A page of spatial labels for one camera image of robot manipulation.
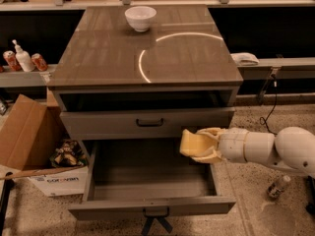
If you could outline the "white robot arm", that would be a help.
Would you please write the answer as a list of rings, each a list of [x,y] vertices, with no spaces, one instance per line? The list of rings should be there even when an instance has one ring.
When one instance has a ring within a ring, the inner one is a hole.
[[[216,142],[192,158],[211,164],[224,159],[234,163],[258,163],[315,178],[315,136],[302,128],[287,127],[276,135],[231,128],[219,133]]]

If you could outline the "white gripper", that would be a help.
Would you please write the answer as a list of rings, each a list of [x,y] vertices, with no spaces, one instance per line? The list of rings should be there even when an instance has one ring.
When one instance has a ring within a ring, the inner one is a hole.
[[[212,151],[208,155],[193,156],[192,159],[199,163],[219,163],[223,161],[223,158],[231,162],[245,163],[244,155],[244,142],[248,134],[245,129],[231,128],[222,129],[219,127],[211,127],[198,130],[199,135],[208,136],[214,140],[219,140],[219,151]]]

